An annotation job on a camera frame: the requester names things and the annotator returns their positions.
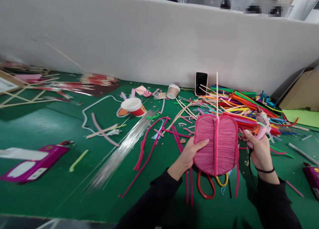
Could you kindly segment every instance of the red paper cup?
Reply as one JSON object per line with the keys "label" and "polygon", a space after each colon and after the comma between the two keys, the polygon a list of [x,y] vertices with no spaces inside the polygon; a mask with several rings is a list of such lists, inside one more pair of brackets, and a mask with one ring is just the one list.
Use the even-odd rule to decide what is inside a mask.
{"label": "red paper cup", "polygon": [[139,98],[129,98],[122,102],[121,108],[127,110],[136,117],[142,117],[146,114],[146,109]]}

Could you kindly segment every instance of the hand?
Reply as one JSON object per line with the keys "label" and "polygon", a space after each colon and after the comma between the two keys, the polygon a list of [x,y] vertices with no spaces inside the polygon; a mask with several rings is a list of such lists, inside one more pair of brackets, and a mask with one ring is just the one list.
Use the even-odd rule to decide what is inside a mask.
{"label": "hand", "polygon": [[173,165],[167,170],[169,175],[178,181],[183,173],[190,169],[193,165],[193,158],[198,150],[205,147],[209,143],[209,139],[200,141],[197,144],[194,144],[194,137],[191,137],[183,152],[178,157],[178,159],[173,163]]}
{"label": "hand", "polygon": [[264,170],[264,171],[270,171],[272,170],[272,160],[271,160],[271,154],[270,154],[270,146],[269,146],[269,140],[266,135],[264,135],[261,140],[257,140],[250,131],[247,129],[244,130],[244,135],[242,137],[244,141],[250,141],[253,146],[254,150],[251,154],[251,159],[256,166],[256,168]]}
{"label": "hand", "polygon": [[[250,131],[244,130],[242,139],[244,141],[249,140],[254,146],[254,150],[251,153],[251,159],[256,168],[264,171],[271,171],[273,169],[273,165],[270,154],[269,140],[267,136],[264,135],[261,140],[257,140]],[[258,175],[265,182],[271,184],[280,184],[277,173],[275,171],[270,174],[258,171]]]}

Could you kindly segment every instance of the scissors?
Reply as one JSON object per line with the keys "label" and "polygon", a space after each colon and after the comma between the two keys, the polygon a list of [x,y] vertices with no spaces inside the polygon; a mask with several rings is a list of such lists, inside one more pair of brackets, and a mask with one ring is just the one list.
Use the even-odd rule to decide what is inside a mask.
{"label": "scissors", "polygon": [[[212,178],[210,177],[210,175],[206,174],[207,178],[208,178],[208,181],[210,183],[210,185],[212,186],[212,189],[213,189],[213,194],[211,196],[207,195],[206,193],[203,192],[202,190],[202,187],[200,185],[200,174],[201,174],[201,170],[199,169],[198,170],[198,175],[197,175],[197,187],[198,187],[198,191],[199,193],[201,194],[201,196],[203,198],[205,198],[206,200],[210,200],[210,199],[213,199],[215,197],[215,194],[216,194],[216,189],[215,189],[215,185],[214,185],[214,182],[212,180]],[[217,183],[219,184],[219,186],[221,187],[225,187],[228,183],[228,173],[226,173],[226,179],[225,179],[225,183],[224,184],[221,184],[218,176],[216,176],[216,181]]]}

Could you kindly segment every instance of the yellow handle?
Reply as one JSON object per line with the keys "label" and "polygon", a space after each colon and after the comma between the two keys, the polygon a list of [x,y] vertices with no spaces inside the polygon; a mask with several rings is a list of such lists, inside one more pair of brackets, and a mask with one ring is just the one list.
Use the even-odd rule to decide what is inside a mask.
{"label": "yellow handle", "polygon": [[221,182],[220,182],[218,176],[216,176],[216,181],[217,181],[217,183],[218,183],[219,186],[225,187],[225,186],[227,185],[227,183],[228,183],[228,173],[226,173],[226,178],[225,178],[225,183],[224,183],[224,184],[221,184]]}

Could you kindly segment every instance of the black hair tie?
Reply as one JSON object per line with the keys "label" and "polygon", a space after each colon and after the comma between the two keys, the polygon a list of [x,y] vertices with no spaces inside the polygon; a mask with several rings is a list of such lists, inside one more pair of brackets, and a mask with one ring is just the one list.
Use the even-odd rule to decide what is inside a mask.
{"label": "black hair tie", "polygon": [[256,169],[257,169],[257,171],[262,172],[262,173],[272,173],[273,171],[275,171],[275,167],[273,167],[273,169],[270,170],[270,171],[264,171],[264,170],[261,170],[261,169],[258,169],[258,168],[256,168]]}

